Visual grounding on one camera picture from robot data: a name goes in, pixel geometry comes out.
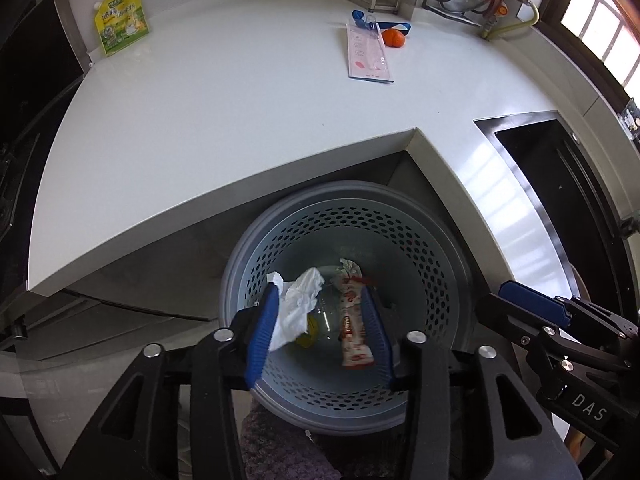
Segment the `pink package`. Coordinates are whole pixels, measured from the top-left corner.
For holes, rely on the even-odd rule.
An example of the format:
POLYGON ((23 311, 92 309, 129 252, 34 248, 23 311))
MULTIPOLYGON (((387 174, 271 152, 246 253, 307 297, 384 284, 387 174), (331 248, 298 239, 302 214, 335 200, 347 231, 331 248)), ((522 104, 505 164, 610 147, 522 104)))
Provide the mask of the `pink package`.
POLYGON ((392 84, 384 41, 378 25, 374 29, 346 25, 348 76, 352 79, 392 84))

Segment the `orange tangerine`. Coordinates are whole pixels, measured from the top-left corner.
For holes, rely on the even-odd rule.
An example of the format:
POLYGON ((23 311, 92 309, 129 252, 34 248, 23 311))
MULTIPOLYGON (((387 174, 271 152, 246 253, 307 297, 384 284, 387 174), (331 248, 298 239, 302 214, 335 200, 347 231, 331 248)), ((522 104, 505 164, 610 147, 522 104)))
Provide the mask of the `orange tangerine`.
POLYGON ((383 42, 388 48, 399 49, 406 43, 406 36, 396 28, 389 28, 382 31, 383 42))

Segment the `grey perforated trash bin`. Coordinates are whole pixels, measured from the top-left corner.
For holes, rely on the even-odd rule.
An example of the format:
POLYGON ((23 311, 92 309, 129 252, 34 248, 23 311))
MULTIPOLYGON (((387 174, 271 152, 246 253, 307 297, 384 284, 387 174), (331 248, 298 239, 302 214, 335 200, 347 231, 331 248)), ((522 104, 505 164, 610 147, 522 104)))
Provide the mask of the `grey perforated trash bin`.
POLYGON ((380 300, 393 336, 418 330, 447 348, 464 345, 473 309, 471 269, 442 218, 369 182, 307 188, 264 211, 224 271, 221 323, 257 304, 269 284, 307 309, 300 334, 274 342, 250 393, 318 434, 370 434, 405 418, 405 393, 376 371, 365 301, 380 300))

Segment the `black kitchen sink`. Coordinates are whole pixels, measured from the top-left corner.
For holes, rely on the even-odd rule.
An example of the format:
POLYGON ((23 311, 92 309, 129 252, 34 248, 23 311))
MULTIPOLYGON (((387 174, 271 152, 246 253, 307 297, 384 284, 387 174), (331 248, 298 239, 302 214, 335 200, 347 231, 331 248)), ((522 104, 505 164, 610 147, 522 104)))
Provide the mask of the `black kitchen sink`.
POLYGON ((582 280, 591 300, 632 318, 639 307, 636 271, 596 165, 557 112, 479 119, 486 136, 534 205, 563 269, 582 280))

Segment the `purple fuzzy sleeve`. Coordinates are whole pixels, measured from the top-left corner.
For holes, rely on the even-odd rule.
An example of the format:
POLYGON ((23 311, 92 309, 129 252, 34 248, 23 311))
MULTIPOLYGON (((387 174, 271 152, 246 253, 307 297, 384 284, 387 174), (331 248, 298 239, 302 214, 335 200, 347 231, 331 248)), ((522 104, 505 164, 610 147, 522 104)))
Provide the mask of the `purple fuzzy sleeve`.
POLYGON ((247 479, 341 479, 304 430, 256 401, 242 421, 240 448, 247 479))

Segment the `yellow green spout pouch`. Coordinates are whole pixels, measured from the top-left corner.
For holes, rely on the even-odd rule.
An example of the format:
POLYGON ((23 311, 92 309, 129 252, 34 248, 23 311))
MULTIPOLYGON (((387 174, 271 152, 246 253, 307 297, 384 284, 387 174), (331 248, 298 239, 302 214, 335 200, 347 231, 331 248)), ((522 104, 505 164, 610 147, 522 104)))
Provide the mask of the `yellow green spout pouch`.
POLYGON ((130 46, 150 32, 142 0, 103 0, 94 16, 105 56, 130 46))

